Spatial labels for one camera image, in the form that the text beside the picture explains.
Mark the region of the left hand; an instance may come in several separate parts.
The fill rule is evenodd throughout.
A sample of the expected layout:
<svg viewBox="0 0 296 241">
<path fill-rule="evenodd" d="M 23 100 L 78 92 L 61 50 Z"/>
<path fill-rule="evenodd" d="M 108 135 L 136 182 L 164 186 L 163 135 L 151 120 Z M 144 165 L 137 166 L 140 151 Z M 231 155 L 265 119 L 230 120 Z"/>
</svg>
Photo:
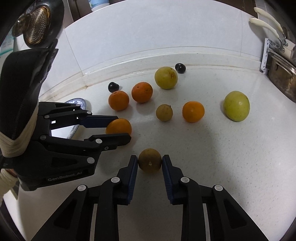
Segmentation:
<svg viewBox="0 0 296 241">
<path fill-rule="evenodd" d="M 16 174 L 16 172 L 14 171 L 14 169 L 6 169 L 6 171 L 7 171 L 10 175 L 12 175 L 12 176 L 14 176 L 14 177 L 17 177 L 17 174 Z"/>
</svg>

